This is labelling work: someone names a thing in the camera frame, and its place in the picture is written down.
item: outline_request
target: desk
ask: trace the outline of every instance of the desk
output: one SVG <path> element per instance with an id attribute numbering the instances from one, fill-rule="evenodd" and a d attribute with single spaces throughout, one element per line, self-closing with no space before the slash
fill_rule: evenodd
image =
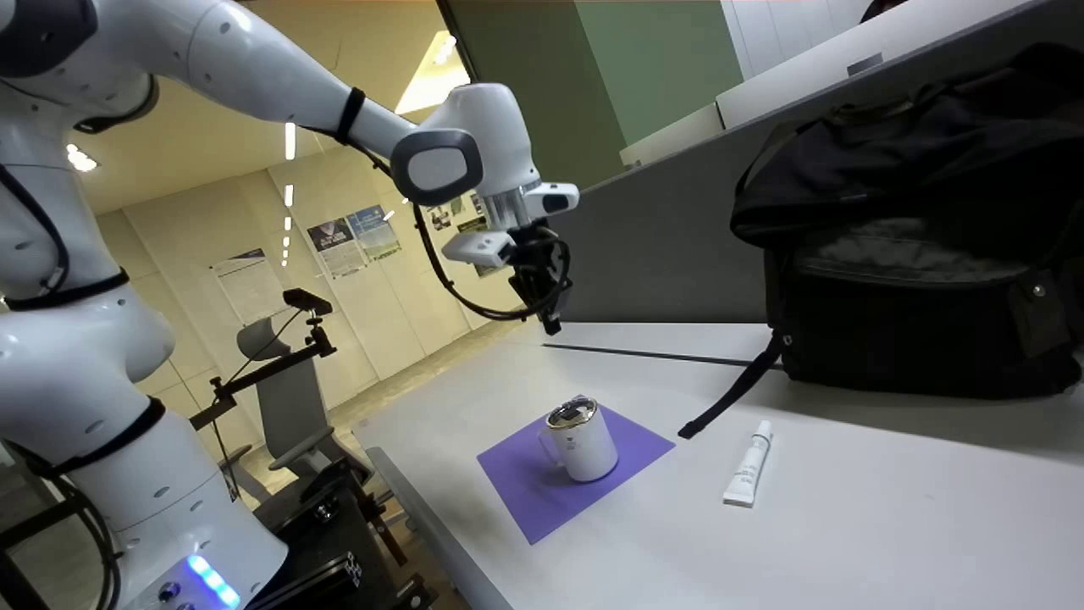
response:
<path id="1" fill-rule="evenodd" d="M 563 342 L 670 338 L 667 350 L 680 350 L 684 328 L 570 324 Z M 717 338 L 720 357 L 757 350 L 762 331 L 698 328 Z M 396 395 L 354 433 L 480 610 L 1080 607 L 1084 393 L 972 403 L 848 393 L 770 374 L 701 437 L 677 439 L 677 426 L 735 374 L 544 350 L 526 324 Z M 677 446 L 527 547 L 479 455 L 577 393 Z M 775 446 L 757 504 L 729 509 L 720 488 L 762 417 L 775 424 Z"/>

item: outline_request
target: purple mat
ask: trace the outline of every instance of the purple mat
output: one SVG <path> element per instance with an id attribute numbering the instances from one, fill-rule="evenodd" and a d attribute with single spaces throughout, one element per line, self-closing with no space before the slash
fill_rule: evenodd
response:
<path id="1" fill-rule="evenodd" d="M 564 472 L 547 460 L 541 417 L 479 455 L 486 482 L 530 547 L 673 446 L 613 409 L 603 409 L 603 417 L 615 443 L 615 467 L 590 485 L 570 482 Z"/>

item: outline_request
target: black bag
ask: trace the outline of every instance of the black bag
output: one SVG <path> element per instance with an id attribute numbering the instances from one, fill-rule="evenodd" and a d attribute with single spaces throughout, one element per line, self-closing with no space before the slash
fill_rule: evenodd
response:
<path id="1" fill-rule="evenodd" d="M 1060 393 L 1080 378 L 1084 58 L 1037 44 L 822 115 L 750 165 L 730 232 L 764 255 L 772 345 L 680 437 L 780 357 L 853 389 Z"/>

